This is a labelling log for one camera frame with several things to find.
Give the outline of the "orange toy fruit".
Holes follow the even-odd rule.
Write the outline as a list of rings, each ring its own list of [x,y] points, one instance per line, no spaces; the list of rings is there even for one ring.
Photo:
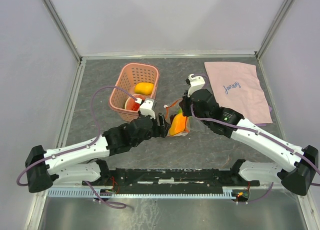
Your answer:
[[[169,129],[169,136],[185,136],[189,133],[188,127],[189,119],[186,116],[183,116],[183,113],[178,113],[171,123]]]

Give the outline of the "clear zip top bag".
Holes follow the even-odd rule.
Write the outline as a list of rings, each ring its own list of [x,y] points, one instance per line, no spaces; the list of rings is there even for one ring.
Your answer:
[[[171,104],[164,105],[165,120],[170,124],[168,130],[169,137],[186,136],[191,131],[202,131],[200,123],[192,116],[184,116],[183,110],[179,103],[182,98],[179,98]]]

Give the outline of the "toy peach slice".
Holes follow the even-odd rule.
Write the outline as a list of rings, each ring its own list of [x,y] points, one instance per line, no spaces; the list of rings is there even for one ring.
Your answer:
[[[136,98],[140,98],[142,100],[146,99],[146,97],[141,94],[133,94],[133,96]],[[126,102],[124,104],[124,109],[131,110],[131,111],[138,111],[139,108],[140,108],[140,104],[137,103],[132,97],[128,97],[128,99],[126,100]]]

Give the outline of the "yellow toy mango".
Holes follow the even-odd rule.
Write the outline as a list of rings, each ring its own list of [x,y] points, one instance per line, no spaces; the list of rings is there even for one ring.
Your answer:
[[[139,82],[134,87],[136,94],[150,95],[153,92],[154,84],[150,82]]]

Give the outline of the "pink plastic basket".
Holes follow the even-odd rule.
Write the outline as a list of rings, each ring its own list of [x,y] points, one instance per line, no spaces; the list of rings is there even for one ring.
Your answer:
[[[122,68],[115,85],[134,95],[136,84],[141,82],[153,83],[153,90],[146,97],[154,99],[156,97],[159,77],[160,73],[157,67],[150,64],[133,62],[126,64]],[[129,95],[125,92],[113,89],[108,103],[110,108],[117,112],[122,120],[130,122],[138,117],[138,111],[125,109],[125,102],[128,98]]]

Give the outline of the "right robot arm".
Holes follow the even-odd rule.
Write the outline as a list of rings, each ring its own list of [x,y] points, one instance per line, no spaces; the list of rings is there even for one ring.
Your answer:
[[[219,106],[207,89],[186,90],[179,104],[185,116],[201,121],[215,134],[248,145],[267,156],[275,165],[244,161],[229,173],[234,185],[259,180],[279,182],[290,192],[305,196],[319,170],[319,151],[308,145],[300,147],[261,129],[241,113]]]

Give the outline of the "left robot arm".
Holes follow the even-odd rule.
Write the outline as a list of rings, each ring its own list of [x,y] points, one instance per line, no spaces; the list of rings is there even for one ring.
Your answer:
[[[45,150],[41,145],[31,149],[25,170],[30,193],[49,189],[62,178],[62,172],[81,163],[128,152],[151,138],[165,138],[170,124],[162,113],[155,119],[140,115],[130,123],[113,127],[99,137],[57,149]]]

